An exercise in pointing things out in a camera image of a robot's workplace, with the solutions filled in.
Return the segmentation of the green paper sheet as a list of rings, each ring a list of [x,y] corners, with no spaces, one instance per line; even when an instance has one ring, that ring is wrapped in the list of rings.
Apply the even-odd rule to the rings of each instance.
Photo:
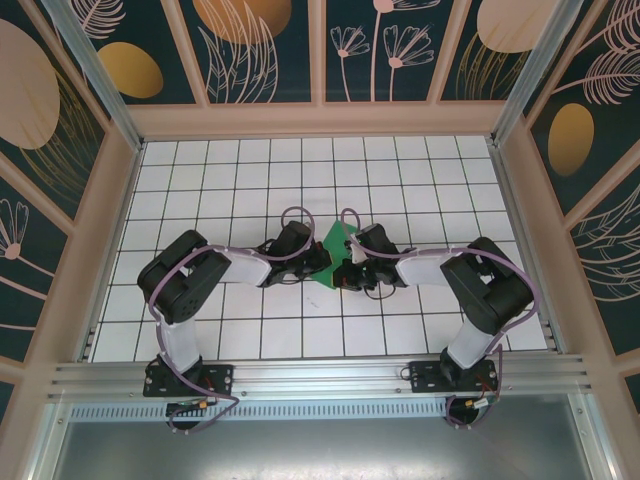
[[[333,284],[333,272],[341,264],[343,259],[348,259],[351,256],[350,250],[345,246],[347,241],[348,238],[344,232],[342,223],[339,220],[336,220],[322,241],[325,249],[330,252],[332,258],[332,263],[330,264],[330,276],[328,278],[311,277],[312,281],[329,289],[336,289]]]

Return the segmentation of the aluminium side rail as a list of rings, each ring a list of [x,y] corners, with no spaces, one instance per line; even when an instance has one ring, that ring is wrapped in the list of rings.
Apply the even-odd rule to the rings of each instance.
[[[524,209],[516,193],[514,180],[509,172],[504,155],[490,138],[487,139],[487,147],[498,183],[501,187],[506,210],[514,228],[514,236],[521,254],[524,270],[538,289],[538,318],[545,335],[547,347],[550,351],[564,354],[566,352],[566,345],[555,318],[554,308],[547,300],[548,288],[525,218]]]
[[[76,345],[77,362],[93,358],[108,302],[109,289],[128,211],[138,181],[146,144],[124,154],[109,151],[107,162],[92,176],[89,200],[82,205],[82,217],[89,228],[82,233],[82,258],[92,268],[91,287],[83,310],[82,335]]]

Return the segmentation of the aluminium mounting rail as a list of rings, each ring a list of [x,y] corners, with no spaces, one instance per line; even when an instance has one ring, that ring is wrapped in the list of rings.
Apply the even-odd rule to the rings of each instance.
[[[232,394],[246,400],[319,400],[409,397],[401,377],[410,357],[235,361]],[[47,398],[66,402],[141,400],[144,362],[57,365]],[[502,393],[588,393],[594,385],[582,357],[557,352],[507,352]]]

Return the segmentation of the aluminium corner post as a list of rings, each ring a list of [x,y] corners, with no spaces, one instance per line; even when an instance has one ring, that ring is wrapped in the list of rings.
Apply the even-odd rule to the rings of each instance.
[[[490,134],[499,149],[507,140],[534,90],[549,69],[564,38],[572,28],[584,0],[559,0],[532,49]]]
[[[58,27],[62,38],[76,60],[84,68],[88,80],[102,100],[128,145],[138,153],[142,145],[140,136],[120,93],[115,88],[90,39],[77,22],[66,0],[41,0],[49,17]]]

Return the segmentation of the grey metal sheet panel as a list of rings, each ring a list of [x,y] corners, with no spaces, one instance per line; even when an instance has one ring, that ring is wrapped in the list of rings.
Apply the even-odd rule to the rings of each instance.
[[[592,480],[571,431],[461,432],[433,418],[70,426],[54,480]]]

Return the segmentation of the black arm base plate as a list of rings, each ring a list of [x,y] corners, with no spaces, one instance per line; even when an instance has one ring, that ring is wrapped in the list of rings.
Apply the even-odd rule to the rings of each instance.
[[[205,365],[196,363],[183,375],[200,388],[209,392],[230,395],[233,384],[234,367],[232,365]],[[186,385],[164,363],[154,363],[145,369],[142,394],[147,398],[195,397],[202,393]]]
[[[492,360],[481,360],[466,370],[459,370],[456,365],[443,368],[440,361],[413,361],[408,368],[413,393],[475,393],[481,392],[483,387],[490,391],[498,387],[497,370]]]

